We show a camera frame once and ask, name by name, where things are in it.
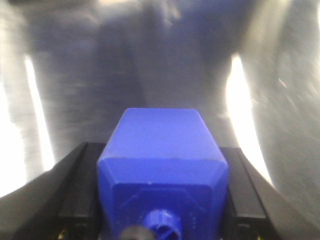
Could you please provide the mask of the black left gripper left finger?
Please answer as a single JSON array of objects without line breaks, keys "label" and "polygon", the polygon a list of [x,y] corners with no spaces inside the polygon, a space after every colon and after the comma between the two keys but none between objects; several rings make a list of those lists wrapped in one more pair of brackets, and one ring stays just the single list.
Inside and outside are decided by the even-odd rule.
[{"label": "black left gripper left finger", "polygon": [[82,142],[52,169],[0,199],[2,240],[96,240],[98,142]]}]

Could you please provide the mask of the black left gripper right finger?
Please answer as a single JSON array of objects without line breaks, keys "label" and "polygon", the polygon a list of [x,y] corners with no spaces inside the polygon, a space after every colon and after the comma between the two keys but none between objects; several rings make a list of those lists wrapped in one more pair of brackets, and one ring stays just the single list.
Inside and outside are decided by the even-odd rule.
[{"label": "black left gripper right finger", "polygon": [[318,240],[320,230],[265,180],[240,148],[222,147],[229,165],[223,240]]}]

